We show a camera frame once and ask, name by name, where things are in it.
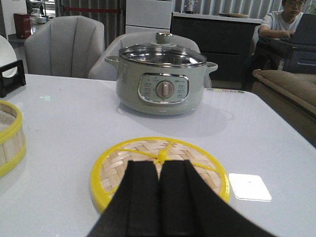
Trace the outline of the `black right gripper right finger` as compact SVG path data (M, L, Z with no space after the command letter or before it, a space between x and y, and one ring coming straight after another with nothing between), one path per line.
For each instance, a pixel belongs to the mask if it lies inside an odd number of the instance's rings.
M188 161L166 161L160 173L162 237L270 237L223 201Z

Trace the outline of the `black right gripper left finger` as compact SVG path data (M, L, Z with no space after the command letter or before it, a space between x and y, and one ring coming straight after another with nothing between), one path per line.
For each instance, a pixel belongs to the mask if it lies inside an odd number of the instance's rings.
M129 161L109 205L89 237L157 237L158 175L152 161Z

